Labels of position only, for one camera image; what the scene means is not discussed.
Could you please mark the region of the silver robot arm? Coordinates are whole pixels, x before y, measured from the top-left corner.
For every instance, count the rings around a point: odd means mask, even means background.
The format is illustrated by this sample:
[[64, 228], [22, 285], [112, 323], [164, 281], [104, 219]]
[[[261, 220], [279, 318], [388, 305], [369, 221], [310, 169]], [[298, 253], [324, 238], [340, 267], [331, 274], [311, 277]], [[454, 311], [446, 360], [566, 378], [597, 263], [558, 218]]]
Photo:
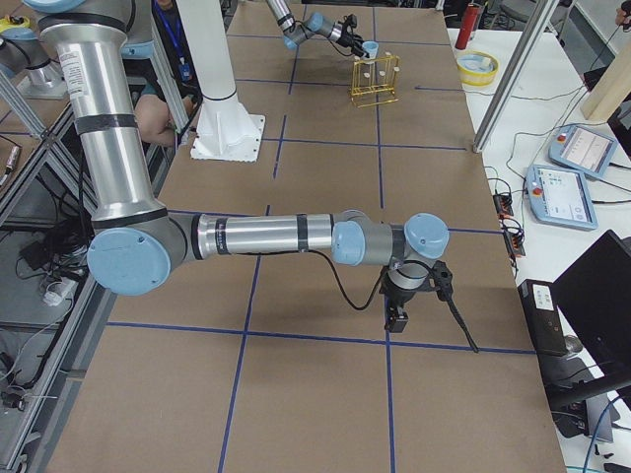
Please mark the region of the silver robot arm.
[[338, 44], [350, 50], [349, 56], [368, 58], [363, 38], [355, 33], [357, 17], [349, 14], [342, 22], [331, 21], [319, 12], [312, 13], [305, 21], [298, 21], [286, 1], [267, 0], [276, 24], [283, 34], [288, 49], [297, 49], [300, 44], [314, 36], [321, 36], [331, 44]]
[[388, 332], [404, 329], [404, 306], [419, 292], [452, 301], [452, 273], [442, 259], [450, 233], [431, 214], [390, 225], [353, 210], [228, 218], [169, 212], [152, 190], [121, 57], [129, 33], [150, 14], [133, 1], [34, 1], [31, 8], [58, 54], [97, 193], [87, 259], [101, 286], [138, 296], [187, 261], [314, 253], [330, 266], [380, 267], [373, 290], [386, 298]]

